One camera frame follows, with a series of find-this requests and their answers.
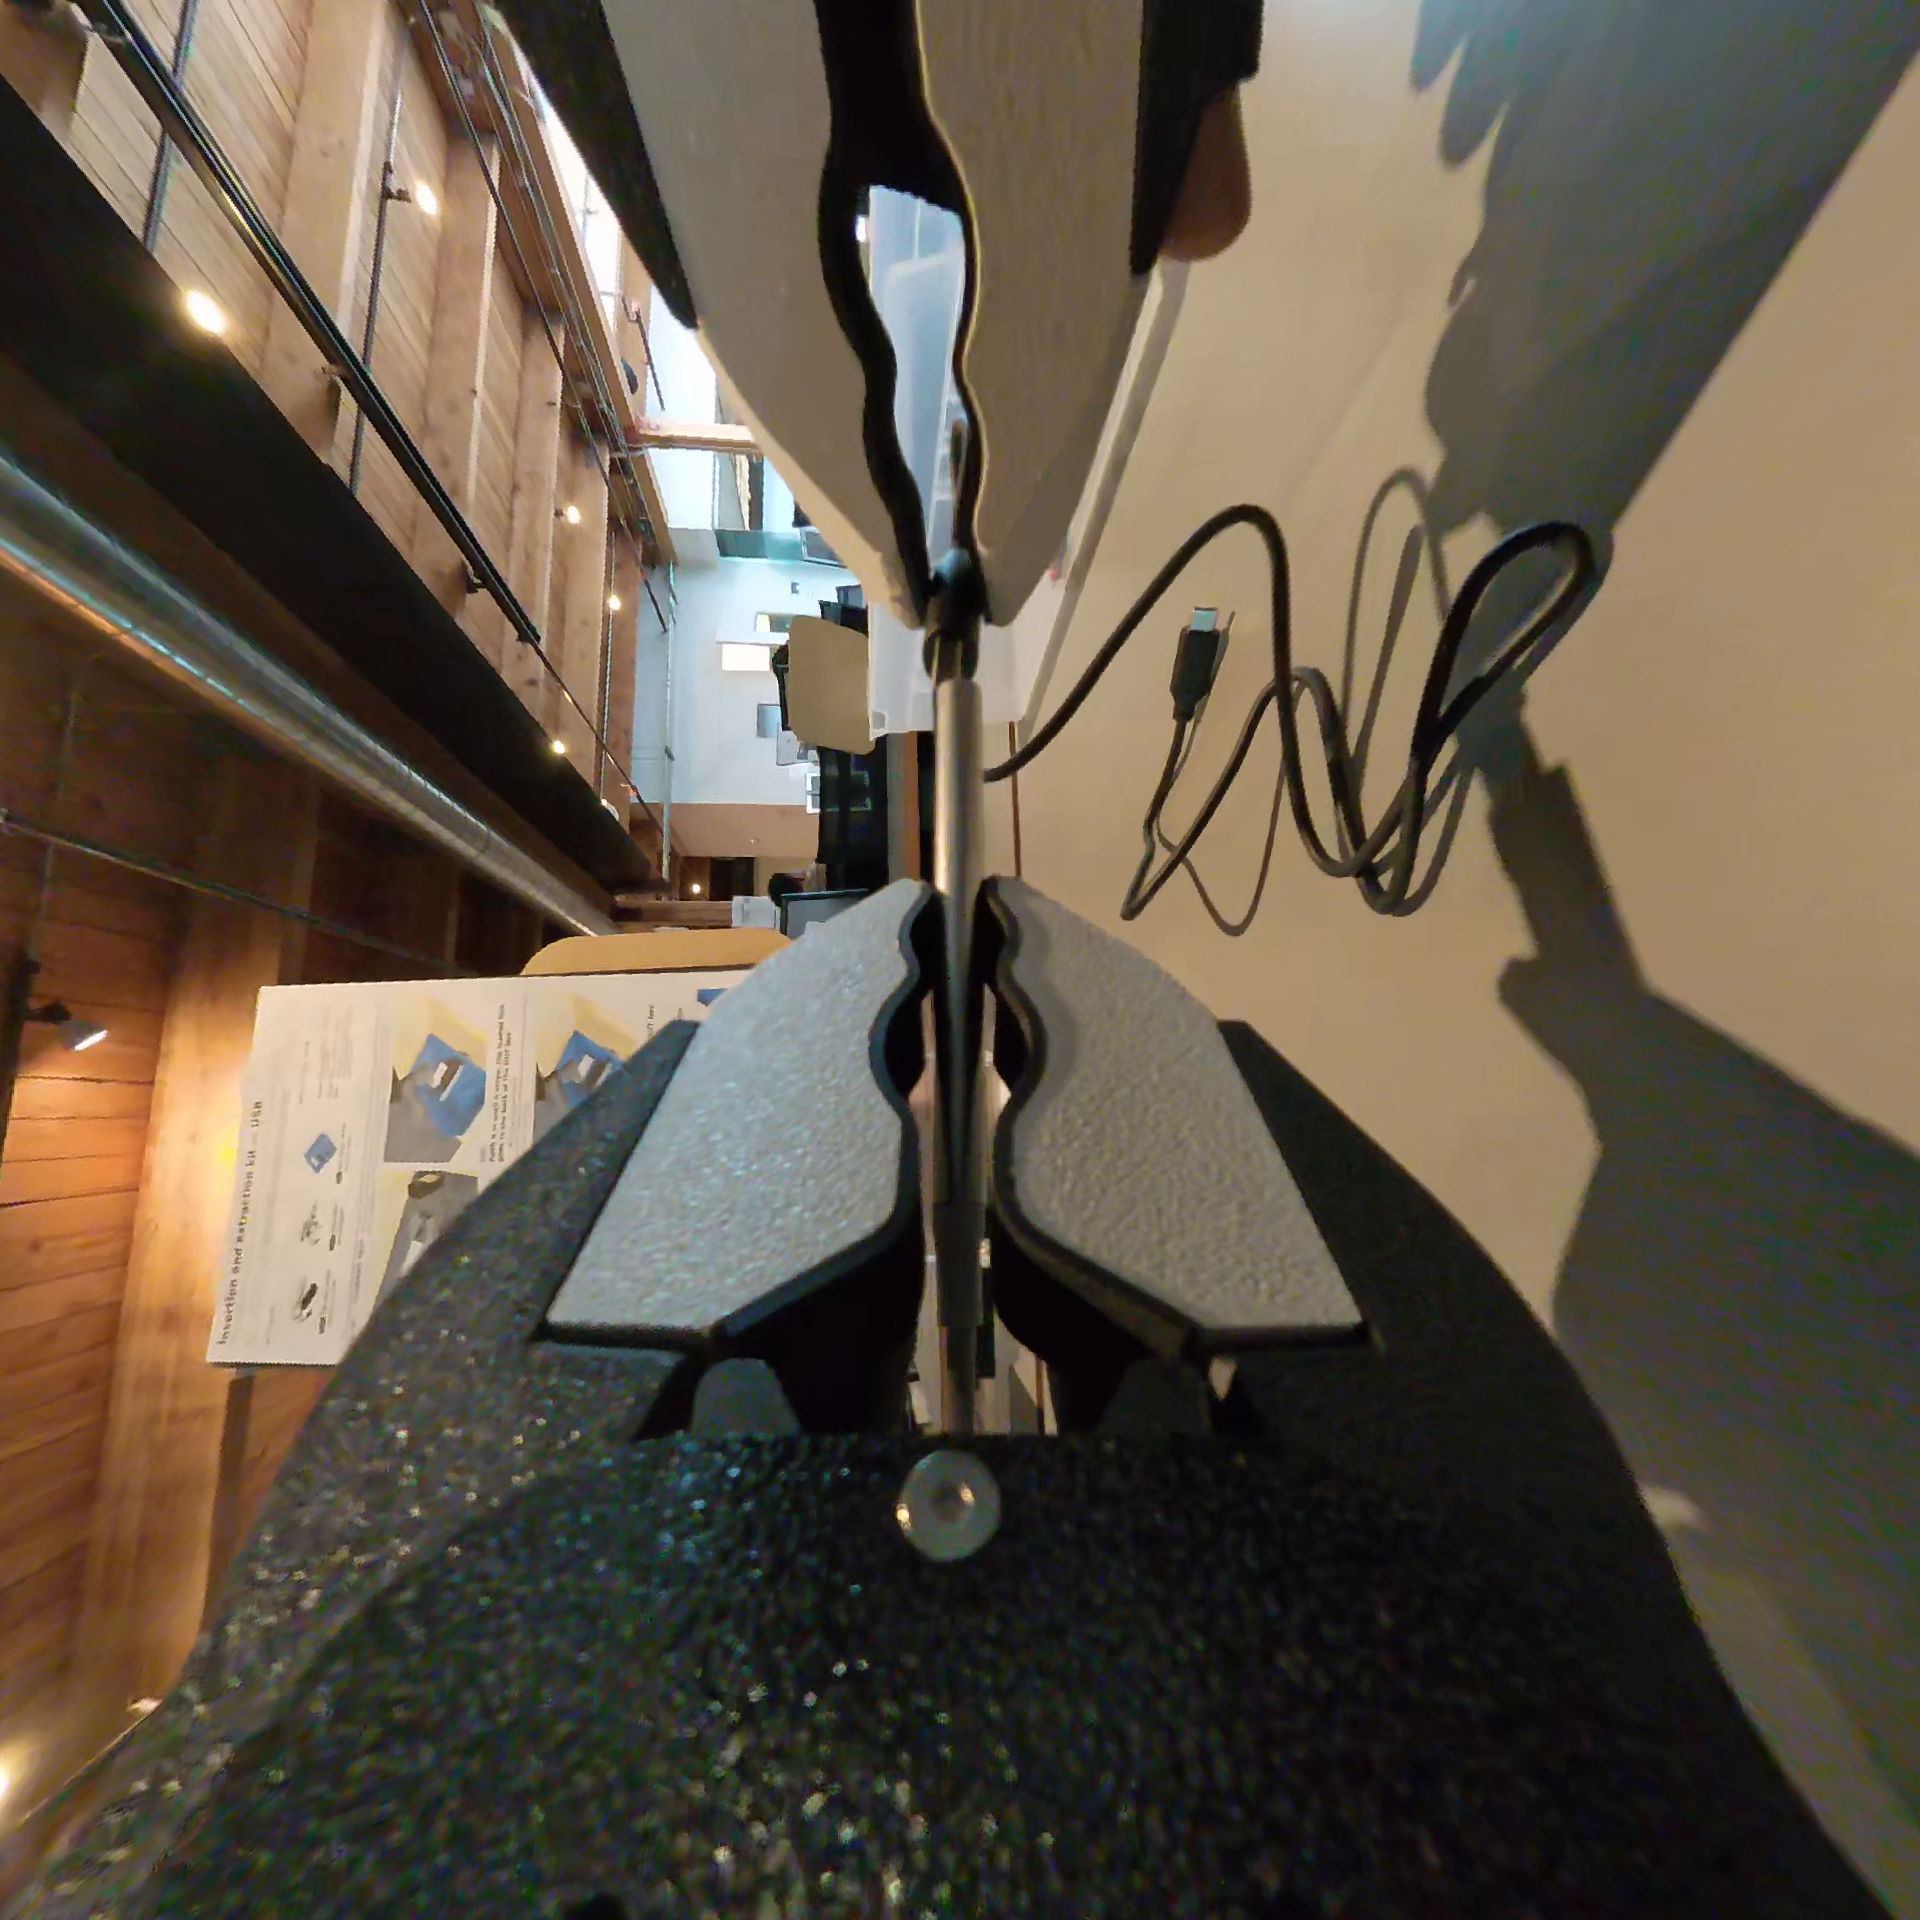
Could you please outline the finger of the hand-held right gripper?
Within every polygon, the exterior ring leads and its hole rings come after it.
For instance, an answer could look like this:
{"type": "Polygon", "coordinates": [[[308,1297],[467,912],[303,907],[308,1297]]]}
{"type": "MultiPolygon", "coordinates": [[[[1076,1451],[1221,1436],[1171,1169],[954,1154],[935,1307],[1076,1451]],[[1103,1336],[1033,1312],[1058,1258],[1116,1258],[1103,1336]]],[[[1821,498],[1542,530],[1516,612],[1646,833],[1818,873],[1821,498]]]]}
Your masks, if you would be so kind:
{"type": "Polygon", "coordinates": [[[1145,298],[1143,26],[1139,3],[916,5],[926,105],[964,201],[961,515],[997,626],[1066,547],[1145,298]]]}
{"type": "Polygon", "coordinates": [[[897,349],[861,266],[849,138],[810,3],[612,3],[604,19],[735,410],[869,596],[916,625],[921,493],[897,436],[897,349]]]}

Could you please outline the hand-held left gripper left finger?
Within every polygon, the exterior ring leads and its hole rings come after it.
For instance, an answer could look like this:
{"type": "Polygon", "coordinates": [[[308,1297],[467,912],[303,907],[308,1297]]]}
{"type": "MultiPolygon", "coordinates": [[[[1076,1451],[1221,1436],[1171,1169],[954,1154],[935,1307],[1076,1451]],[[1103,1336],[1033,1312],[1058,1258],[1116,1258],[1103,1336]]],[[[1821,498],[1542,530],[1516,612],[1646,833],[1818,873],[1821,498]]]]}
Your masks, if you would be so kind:
{"type": "Polygon", "coordinates": [[[923,880],[726,988],[641,1127],[545,1336],[770,1370],[810,1433],[899,1433],[926,1277],[923,880]]]}

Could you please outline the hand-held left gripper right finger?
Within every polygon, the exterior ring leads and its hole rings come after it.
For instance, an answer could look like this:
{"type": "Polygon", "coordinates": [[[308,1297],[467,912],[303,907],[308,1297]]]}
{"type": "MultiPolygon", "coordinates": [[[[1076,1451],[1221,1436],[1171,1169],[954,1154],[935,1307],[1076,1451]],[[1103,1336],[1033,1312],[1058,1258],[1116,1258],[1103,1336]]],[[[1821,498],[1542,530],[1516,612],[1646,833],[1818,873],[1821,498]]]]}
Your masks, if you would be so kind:
{"type": "Polygon", "coordinates": [[[1365,1347],[1365,1316],[1212,1011],[1145,954],[994,879],[994,1307],[1086,1433],[1127,1376],[1365,1347]]]}

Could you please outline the white usb hub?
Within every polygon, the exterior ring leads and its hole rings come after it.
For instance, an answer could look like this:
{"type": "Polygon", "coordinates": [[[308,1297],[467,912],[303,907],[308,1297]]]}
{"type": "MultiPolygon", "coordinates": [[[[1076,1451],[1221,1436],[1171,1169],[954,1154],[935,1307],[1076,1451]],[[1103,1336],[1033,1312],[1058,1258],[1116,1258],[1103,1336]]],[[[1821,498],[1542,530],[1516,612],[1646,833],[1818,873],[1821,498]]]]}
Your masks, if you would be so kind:
{"type": "Polygon", "coordinates": [[[981,995],[977,896],[985,879],[982,701],[969,656],[943,640],[932,665],[932,887],[941,907],[938,1011],[943,1208],[978,1216],[981,1200],[981,995]]]}

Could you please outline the person's right hand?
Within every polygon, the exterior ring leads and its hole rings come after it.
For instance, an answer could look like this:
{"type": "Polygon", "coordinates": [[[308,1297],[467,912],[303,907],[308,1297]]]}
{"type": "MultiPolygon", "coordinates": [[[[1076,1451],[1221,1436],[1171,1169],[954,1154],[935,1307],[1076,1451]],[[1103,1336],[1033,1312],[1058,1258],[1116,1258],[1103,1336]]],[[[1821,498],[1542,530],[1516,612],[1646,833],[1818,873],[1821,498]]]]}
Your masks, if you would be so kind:
{"type": "Polygon", "coordinates": [[[1241,239],[1250,215],[1252,171],[1241,123],[1241,88],[1229,88],[1198,117],[1159,256],[1183,266],[1222,256],[1241,239]]]}

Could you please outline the instruction sheet on stand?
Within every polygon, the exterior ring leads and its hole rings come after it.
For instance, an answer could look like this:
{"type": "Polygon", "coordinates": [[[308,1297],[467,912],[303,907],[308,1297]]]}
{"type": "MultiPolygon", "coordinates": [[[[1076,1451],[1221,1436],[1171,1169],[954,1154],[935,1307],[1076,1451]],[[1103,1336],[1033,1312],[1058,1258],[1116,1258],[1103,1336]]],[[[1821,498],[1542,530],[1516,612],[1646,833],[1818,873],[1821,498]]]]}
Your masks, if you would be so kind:
{"type": "Polygon", "coordinates": [[[554,941],[514,977],[262,991],[209,1364],[335,1364],[477,1193],[782,946],[649,929],[554,941]]]}

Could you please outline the rounded beige board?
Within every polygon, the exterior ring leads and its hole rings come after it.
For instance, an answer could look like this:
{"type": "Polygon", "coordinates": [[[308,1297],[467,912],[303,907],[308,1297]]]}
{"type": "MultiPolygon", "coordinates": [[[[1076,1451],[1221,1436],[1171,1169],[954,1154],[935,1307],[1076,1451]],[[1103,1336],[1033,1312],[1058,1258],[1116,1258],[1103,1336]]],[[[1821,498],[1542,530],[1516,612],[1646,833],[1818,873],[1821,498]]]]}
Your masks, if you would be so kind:
{"type": "Polygon", "coordinates": [[[785,716],[796,740],[819,752],[871,754],[869,636],[823,615],[796,615],[785,656],[785,716]]]}

